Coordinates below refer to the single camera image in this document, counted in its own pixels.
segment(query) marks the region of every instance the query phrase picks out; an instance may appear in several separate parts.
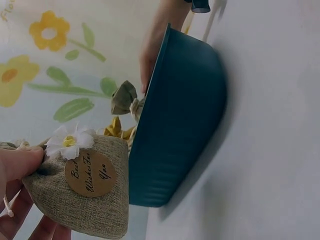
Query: white wall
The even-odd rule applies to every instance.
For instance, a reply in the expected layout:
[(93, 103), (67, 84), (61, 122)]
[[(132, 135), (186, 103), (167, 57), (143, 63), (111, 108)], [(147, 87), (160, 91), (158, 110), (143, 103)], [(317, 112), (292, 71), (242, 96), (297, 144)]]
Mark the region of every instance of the white wall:
[(228, 0), (208, 38), (229, 73), (225, 120), (149, 211), (146, 240), (319, 238), (319, 20), (319, 0)]

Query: teal bowl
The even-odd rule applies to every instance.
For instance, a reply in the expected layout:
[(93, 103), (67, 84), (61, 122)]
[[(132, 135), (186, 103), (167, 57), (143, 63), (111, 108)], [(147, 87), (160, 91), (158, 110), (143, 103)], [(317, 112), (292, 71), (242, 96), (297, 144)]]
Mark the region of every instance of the teal bowl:
[(129, 202), (161, 207), (216, 131), (227, 101), (215, 50), (168, 25), (129, 157)]

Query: person's arm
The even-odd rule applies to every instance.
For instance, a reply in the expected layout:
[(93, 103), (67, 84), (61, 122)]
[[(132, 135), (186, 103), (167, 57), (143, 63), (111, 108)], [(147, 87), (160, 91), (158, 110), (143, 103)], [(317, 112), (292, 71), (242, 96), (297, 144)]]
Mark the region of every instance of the person's arm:
[(161, 0), (153, 25), (166, 28), (170, 23), (173, 29), (181, 31), (190, 9), (191, 3), (185, 0)]
[(167, 25), (170, 23), (173, 29), (181, 31), (190, 9), (191, 3), (185, 0), (161, 0), (142, 45), (140, 55), (142, 93), (147, 90)]

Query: human hand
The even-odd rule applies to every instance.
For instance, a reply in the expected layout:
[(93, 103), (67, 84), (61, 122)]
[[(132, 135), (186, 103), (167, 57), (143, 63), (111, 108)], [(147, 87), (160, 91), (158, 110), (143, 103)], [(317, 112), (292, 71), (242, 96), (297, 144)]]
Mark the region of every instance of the human hand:
[[(7, 214), (0, 217), (0, 240), (12, 240), (25, 221), (33, 201), (24, 188), (21, 178), (32, 174), (41, 164), (44, 151), (41, 147), (30, 147), (26, 150), (0, 149), (0, 197), (5, 194), (11, 201), (19, 192), (12, 204), (14, 217)], [(0, 203), (0, 213), (4, 210)], [(71, 230), (50, 218), (43, 216), (29, 240), (70, 240)]]
[(168, 23), (173, 29), (181, 31), (190, 9), (191, 4), (184, 0), (162, 0), (160, 3), (153, 23), (145, 35), (139, 58), (143, 94), (147, 90)]

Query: green printed leaf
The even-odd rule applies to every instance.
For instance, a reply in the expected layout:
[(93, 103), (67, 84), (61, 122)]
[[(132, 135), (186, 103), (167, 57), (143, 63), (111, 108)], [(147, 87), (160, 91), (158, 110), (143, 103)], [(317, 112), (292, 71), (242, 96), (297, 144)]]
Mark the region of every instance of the green printed leaf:
[(100, 81), (100, 88), (104, 95), (112, 97), (112, 94), (117, 90), (116, 82), (110, 77), (102, 78)]
[(70, 86), (71, 81), (64, 71), (55, 66), (50, 66), (46, 70), (46, 74), (61, 86)]
[(71, 50), (71, 51), (68, 51), (66, 54), (65, 54), (65, 58), (67, 60), (75, 60), (77, 59), (79, 56), (79, 50), (75, 49), (75, 50)]
[(58, 93), (58, 94), (74, 94), (74, 95), (92, 95), (96, 96), (97, 93), (95, 91), (91, 91), (78, 86), (52, 86), (52, 85), (44, 85), (44, 84), (36, 84), (36, 83), (28, 83), (29, 88), (41, 92), (47, 93)]
[(77, 98), (62, 105), (55, 112), (53, 119), (59, 123), (65, 123), (91, 110), (94, 106), (87, 97)]
[(95, 45), (95, 34), (84, 22), (82, 23), (84, 40), (88, 48), (92, 49)]
[(94, 49), (91, 49), (89, 47), (87, 47), (86, 45), (82, 44), (81, 42), (78, 42), (76, 40), (72, 40), (72, 39), (69, 39), (69, 42), (78, 46), (79, 48), (82, 48), (84, 50), (86, 50), (88, 53), (92, 54), (93, 56), (95, 56), (98, 60), (100, 60), (101, 62), (105, 62), (106, 61), (106, 57), (103, 56), (100, 52), (94, 50)]

